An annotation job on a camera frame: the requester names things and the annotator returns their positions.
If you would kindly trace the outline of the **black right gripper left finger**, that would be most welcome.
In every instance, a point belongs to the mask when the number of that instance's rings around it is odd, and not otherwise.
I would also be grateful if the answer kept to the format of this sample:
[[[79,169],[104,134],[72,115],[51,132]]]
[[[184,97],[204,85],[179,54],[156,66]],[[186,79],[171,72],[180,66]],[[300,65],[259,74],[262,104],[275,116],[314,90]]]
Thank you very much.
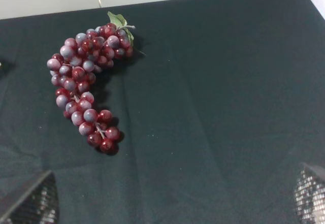
[[[1,223],[58,223],[59,199],[52,171],[43,171],[1,198]]]

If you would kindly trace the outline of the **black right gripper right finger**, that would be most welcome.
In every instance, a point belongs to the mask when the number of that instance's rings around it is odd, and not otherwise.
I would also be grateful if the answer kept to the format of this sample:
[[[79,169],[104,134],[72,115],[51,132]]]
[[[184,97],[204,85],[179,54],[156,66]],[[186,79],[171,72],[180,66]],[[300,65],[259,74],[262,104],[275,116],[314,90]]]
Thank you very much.
[[[324,168],[302,164],[294,200],[300,223],[324,224]]]

